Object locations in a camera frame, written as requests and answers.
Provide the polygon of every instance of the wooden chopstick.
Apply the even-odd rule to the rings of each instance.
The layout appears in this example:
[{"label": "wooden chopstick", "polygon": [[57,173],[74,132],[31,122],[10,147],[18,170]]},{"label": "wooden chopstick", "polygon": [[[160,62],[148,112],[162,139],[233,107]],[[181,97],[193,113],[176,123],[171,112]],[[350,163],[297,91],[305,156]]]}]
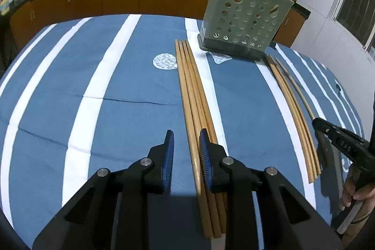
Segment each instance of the wooden chopstick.
[{"label": "wooden chopstick", "polygon": [[[295,82],[295,80],[293,79],[293,77],[290,75],[289,71],[284,67],[283,64],[281,64],[281,62],[276,59],[277,63],[280,65],[281,69],[284,71],[284,73],[286,74],[286,76],[288,77],[289,81],[292,83],[294,89],[297,91],[299,97],[301,98],[302,100],[302,103],[304,104],[309,116],[310,116],[310,119],[311,121],[313,121],[315,119],[315,115],[314,113],[312,112],[311,108],[310,108],[310,105],[309,103],[307,102],[306,98],[304,97],[300,87],[298,86],[298,84]],[[317,137],[318,137],[318,141],[324,146],[324,139],[323,139],[323,135],[320,133],[320,132],[317,132]],[[319,164],[319,158],[318,158],[318,155],[316,153],[316,150],[314,150],[314,161],[315,163],[317,164],[318,166],[318,169],[319,171],[321,172],[320,170],[320,164]],[[326,149],[324,149],[324,154],[326,156],[326,162],[329,162],[329,156],[328,156],[328,152]]]},{"label": "wooden chopstick", "polygon": [[[202,113],[202,128],[206,128],[207,132],[209,134],[209,138],[213,143],[218,143],[218,139],[216,137],[215,129],[213,126],[213,121],[211,117],[211,113],[209,110],[208,102],[206,95],[204,93],[204,88],[202,84],[202,80],[199,76],[198,67],[196,66],[196,62],[194,59],[193,52],[190,48],[188,40],[184,42],[184,48],[185,51],[188,53],[186,55],[187,63],[189,66],[189,72],[191,74],[193,83],[196,84],[196,87],[194,87],[195,94],[198,96],[198,100],[200,105],[198,105],[198,110],[200,113]],[[226,233],[226,208],[224,204],[223,194],[222,193],[216,193],[215,195],[215,201],[216,201],[216,207],[217,212],[219,214],[219,221],[220,221],[220,227],[221,227],[221,233]]]},{"label": "wooden chopstick", "polygon": [[282,91],[282,93],[283,93],[283,95],[286,99],[286,103],[288,104],[289,109],[292,113],[292,117],[293,117],[294,123],[296,124],[297,132],[298,132],[298,135],[299,135],[299,138],[300,138],[300,141],[301,141],[303,155],[304,155],[304,158],[305,158],[306,169],[307,169],[307,177],[308,177],[309,183],[312,183],[315,179],[314,172],[313,172],[313,164],[311,163],[311,159],[309,157],[307,143],[306,143],[305,136],[304,136],[304,133],[303,133],[303,128],[301,126],[301,122],[300,122],[300,119],[299,119],[299,116],[298,116],[298,113],[297,113],[297,110],[296,110],[296,106],[294,105],[294,102],[293,102],[293,100],[290,96],[290,92],[288,91],[288,89],[285,85],[285,82],[283,81],[281,75],[277,71],[274,63],[271,60],[271,58],[266,56],[266,60],[267,60],[267,63],[269,65],[269,67],[271,68],[271,71],[272,71],[273,75],[276,78],[277,83],[280,86],[280,89],[281,89],[281,91]]},{"label": "wooden chopstick", "polygon": [[[193,113],[193,122],[194,128],[196,133],[196,141],[197,145],[199,145],[199,135],[202,128],[207,128],[206,119],[204,118],[203,106],[201,102],[201,98],[198,93],[198,86],[196,82],[192,82],[192,76],[194,76],[194,72],[192,70],[192,65],[188,65],[188,58],[190,60],[186,42],[179,42],[180,51],[181,51],[181,58],[183,63],[183,68],[185,71],[185,78],[187,80],[187,91],[189,93],[189,101],[190,107]],[[213,237],[220,238],[221,237],[221,227],[220,227],[220,220],[218,209],[216,206],[216,200],[214,194],[206,187],[206,195],[207,195],[207,202],[209,205],[209,211],[211,216],[211,223],[212,223],[212,230],[213,230]]]},{"label": "wooden chopstick", "polygon": [[185,114],[186,131],[188,135],[187,138],[189,141],[190,157],[191,157],[191,163],[193,167],[195,189],[196,189],[196,195],[198,198],[198,206],[199,206],[199,210],[201,214],[203,234],[205,237],[211,238],[213,237],[213,231],[212,231],[212,225],[211,225],[210,212],[209,212],[209,207],[207,203],[207,196],[206,196],[206,189],[204,187],[203,175],[201,171],[201,162],[199,159],[198,146],[197,146],[196,136],[195,136],[195,131],[194,131],[193,114],[192,114],[190,102],[189,102],[189,94],[188,94],[188,88],[186,84],[185,73],[183,69],[181,50],[180,50],[180,46],[177,40],[175,40],[175,46],[176,46],[177,69],[179,72],[181,96],[182,96],[182,103],[183,103],[184,114]]},{"label": "wooden chopstick", "polygon": [[301,110],[301,107],[299,106],[299,104],[297,102],[297,99],[296,99],[296,97],[295,97],[292,89],[290,88],[289,83],[286,81],[286,78],[283,75],[283,73],[281,72],[279,66],[277,65],[277,63],[275,61],[275,59],[272,56],[270,56],[270,58],[273,61],[273,63],[275,65],[278,73],[282,77],[282,79],[283,79],[286,87],[288,88],[290,96],[292,97],[294,105],[296,106],[296,109],[297,109],[297,112],[298,112],[299,121],[300,121],[300,124],[303,127],[302,128],[303,134],[304,134],[305,140],[307,142],[307,149],[308,149],[307,152],[308,152],[309,158],[310,158],[310,160],[312,161],[312,164],[313,164],[313,173],[314,173],[314,180],[315,180],[316,177],[321,174],[321,170],[320,170],[320,164],[316,163],[316,160],[314,159],[314,152],[316,153],[316,149],[315,149],[314,141],[313,141],[311,133],[310,133],[310,129],[309,129],[307,123],[306,123],[306,120],[305,120],[305,117],[304,117],[303,112]]}]

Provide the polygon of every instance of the window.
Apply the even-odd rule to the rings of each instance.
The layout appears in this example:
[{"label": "window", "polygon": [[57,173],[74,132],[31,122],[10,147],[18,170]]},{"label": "window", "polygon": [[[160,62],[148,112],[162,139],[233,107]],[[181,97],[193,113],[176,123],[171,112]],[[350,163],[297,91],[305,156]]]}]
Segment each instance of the window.
[{"label": "window", "polygon": [[368,48],[374,37],[375,0],[343,0],[335,20]]}]

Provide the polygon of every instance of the blue tablecloth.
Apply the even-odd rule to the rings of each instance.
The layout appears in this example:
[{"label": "blue tablecloth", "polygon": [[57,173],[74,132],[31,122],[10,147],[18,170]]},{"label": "blue tablecloth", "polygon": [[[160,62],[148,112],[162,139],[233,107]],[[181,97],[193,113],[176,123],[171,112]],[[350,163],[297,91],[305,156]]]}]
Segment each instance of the blue tablecloth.
[{"label": "blue tablecloth", "polygon": [[[0,85],[0,194],[4,214],[27,245],[97,169],[127,168],[171,129],[171,195],[150,196],[151,249],[211,247],[201,229],[178,71],[153,63],[162,53],[175,56],[174,40],[186,38],[220,144],[248,167],[279,169],[331,222],[342,184],[334,164],[306,183],[296,128],[269,69],[203,52],[200,25],[179,17],[101,16],[51,25],[25,46]],[[301,84],[316,116],[363,136],[331,71],[283,46],[266,52]],[[345,178],[346,158],[340,169]]]}]

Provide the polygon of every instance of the silver screw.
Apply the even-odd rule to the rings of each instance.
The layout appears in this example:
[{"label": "silver screw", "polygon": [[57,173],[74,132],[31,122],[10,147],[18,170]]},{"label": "silver screw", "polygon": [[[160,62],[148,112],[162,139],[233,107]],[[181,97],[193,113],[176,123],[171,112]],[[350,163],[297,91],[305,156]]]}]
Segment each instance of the silver screw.
[{"label": "silver screw", "polygon": [[232,157],[224,157],[223,158],[223,163],[226,164],[226,165],[231,165],[234,163],[234,160]]},{"label": "silver screw", "polygon": [[108,174],[108,170],[105,168],[102,168],[102,169],[99,169],[96,173],[99,177],[104,177]]},{"label": "silver screw", "polygon": [[271,176],[275,176],[278,173],[278,171],[275,168],[273,168],[272,166],[268,167],[266,169],[266,172],[267,172],[267,174],[269,174]]},{"label": "silver screw", "polygon": [[141,165],[143,165],[143,166],[147,166],[147,165],[150,165],[151,162],[152,162],[152,160],[151,160],[150,158],[143,158],[143,159],[141,160]]}]

